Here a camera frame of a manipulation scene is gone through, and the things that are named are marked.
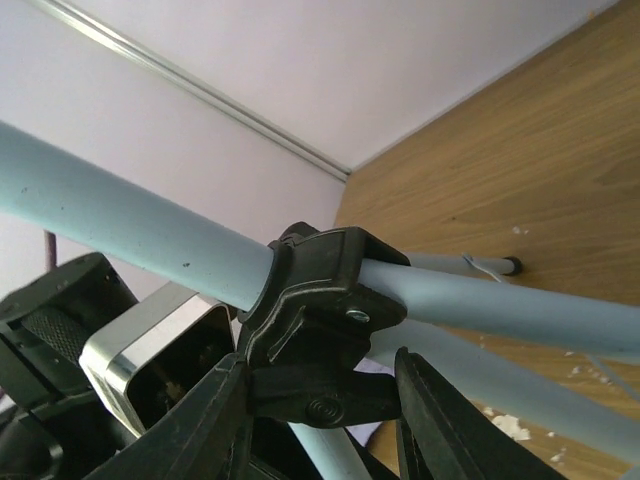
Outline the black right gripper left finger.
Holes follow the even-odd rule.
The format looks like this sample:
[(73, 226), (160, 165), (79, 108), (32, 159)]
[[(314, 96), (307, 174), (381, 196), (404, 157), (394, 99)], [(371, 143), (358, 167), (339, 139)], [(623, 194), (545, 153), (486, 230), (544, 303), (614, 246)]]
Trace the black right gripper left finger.
[(242, 479), (253, 418), (244, 357), (219, 361), (173, 410), (90, 479)]

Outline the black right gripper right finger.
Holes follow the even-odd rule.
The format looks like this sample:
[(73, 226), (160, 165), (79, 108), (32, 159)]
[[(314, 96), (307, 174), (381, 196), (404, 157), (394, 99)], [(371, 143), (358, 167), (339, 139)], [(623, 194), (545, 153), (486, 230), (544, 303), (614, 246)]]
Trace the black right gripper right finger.
[(402, 479), (553, 480), (563, 477), (492, 424), (423, 357), (395, 355)]

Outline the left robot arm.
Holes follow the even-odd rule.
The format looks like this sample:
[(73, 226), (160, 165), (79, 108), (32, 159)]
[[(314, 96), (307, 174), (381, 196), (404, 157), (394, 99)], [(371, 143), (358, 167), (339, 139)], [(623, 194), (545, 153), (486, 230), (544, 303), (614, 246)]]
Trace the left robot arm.
[(1, 302), (4, 479), (82, 479), (134, 436), (106, 409), (79, 364), (89, 337), (136, 297), (100, 253), (45, 273)]

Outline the light blue music stand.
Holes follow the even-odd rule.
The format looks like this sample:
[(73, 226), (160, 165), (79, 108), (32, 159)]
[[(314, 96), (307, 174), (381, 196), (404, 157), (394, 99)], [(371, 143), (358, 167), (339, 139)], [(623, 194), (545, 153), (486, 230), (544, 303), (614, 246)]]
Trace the light blue music stand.
[[(478, 409), (496, 391), (493, 355), (450, 327), (639, 360), (636, 307), (513, 285), (515, 257), (404, 254), (358, 227), (303, 222), (261, 245), (10, 125), (1, 206), (104, 255), (136, 304), (175, 283), (237, 309), (225, 356), (249, 368), (242, 479), (390, 478), (347, 430), (369, 380), (355, 368), (369, 358), (395, 374), (405, 347)], [(602, 451), (637, 464), (638, 422), (608, 422), (618, 432)]]

